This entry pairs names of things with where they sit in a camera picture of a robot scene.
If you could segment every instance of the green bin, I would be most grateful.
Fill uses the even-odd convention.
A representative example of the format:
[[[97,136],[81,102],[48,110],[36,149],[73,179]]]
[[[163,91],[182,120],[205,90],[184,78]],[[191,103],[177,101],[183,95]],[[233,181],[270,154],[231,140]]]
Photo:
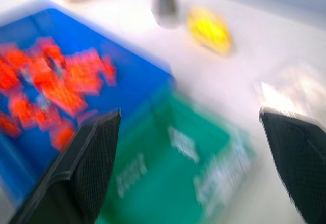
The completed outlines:
[[[175,92],[149,104],[119,139],[97,224],[212,223],[252,164],[247,134]]]

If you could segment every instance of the green box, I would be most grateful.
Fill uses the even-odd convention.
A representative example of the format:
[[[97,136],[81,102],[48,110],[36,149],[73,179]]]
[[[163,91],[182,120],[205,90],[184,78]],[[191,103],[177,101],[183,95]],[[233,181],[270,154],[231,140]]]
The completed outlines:
[[[247,134],[174,92],[142,110],[119,139],[97,224],[211,223],[251,166]]]

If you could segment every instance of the white table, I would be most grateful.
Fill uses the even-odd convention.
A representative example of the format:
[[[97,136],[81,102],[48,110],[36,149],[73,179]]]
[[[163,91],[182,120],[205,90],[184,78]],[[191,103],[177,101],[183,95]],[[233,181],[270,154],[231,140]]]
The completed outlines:
[[[28,0],[1,0],[0,12]],[[258,152],[257,164],[232,203],[226,224],[304,223],[290,202],[275,169],[258,121],[254,82],[287,62],[326,60],[326,32],[231,0],[180,0],[181,25],[160,28],[151,0],[52,0],[169,63],[180,90],[247,129]],[[222,14],[236,52],[222,58],[197,46],[185,25],[189,7],[200,5]]]

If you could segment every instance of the white tabletop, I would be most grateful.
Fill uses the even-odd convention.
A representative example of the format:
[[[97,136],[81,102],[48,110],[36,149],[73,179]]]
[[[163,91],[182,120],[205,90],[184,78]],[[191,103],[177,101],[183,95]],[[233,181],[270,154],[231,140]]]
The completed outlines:
[[[0,12],[28,0],[1,0]],[[170,64],[179,89],[253,136],[258,163],[226,214],[226,224],[304,223],[284,189],[258,121],[260,105],[254,82],[289,62],[322,63],[326,32],[231,0],[180,0],[181,25],[159,27],[151,0],[52,0],[90,19]],[[186,24],[191,6],[220,13],[229,24],[235,52],[222,58],[197,46]]]

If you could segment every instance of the yellow object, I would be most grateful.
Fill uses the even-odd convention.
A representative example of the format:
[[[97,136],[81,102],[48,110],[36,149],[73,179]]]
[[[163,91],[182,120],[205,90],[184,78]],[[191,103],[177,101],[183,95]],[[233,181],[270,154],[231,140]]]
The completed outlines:
[[[193,8],[188,16],[188,27],[199,44],[222,55],[227,55],[231,51],[232,37],[221,17],[202,8]]]

